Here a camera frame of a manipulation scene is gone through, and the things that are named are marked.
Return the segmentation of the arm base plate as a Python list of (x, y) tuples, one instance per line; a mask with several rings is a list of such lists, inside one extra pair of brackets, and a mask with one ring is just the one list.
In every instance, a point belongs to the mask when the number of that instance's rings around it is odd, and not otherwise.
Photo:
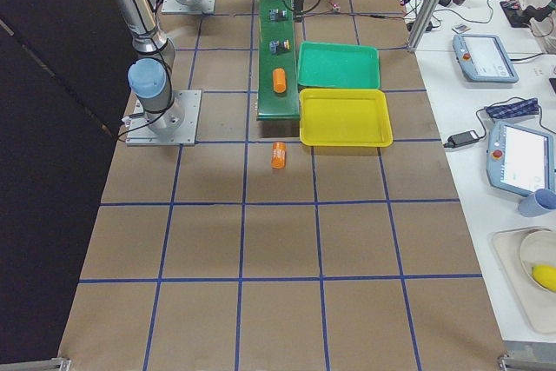
[(163, 0), (162, 14), (166, 15), (212, 15), (216, 0)]
[(201, 90), (174, 90), (173, 105), (162, 115), (145, 113), (135, 99), (127, 133), (128, 146), (194, 146), (202, 103)]

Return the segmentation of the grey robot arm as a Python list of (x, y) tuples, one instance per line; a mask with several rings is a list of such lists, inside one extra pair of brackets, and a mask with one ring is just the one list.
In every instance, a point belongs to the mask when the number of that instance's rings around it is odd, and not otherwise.
[(130, 88), (142, 105), (147, 126), (155, 132), (170, 132), (182, 123), (184, 114), (171, 87), (174, 45), (160, 29), (149, 0), (116, 3), (138, 55), (128, 72)]

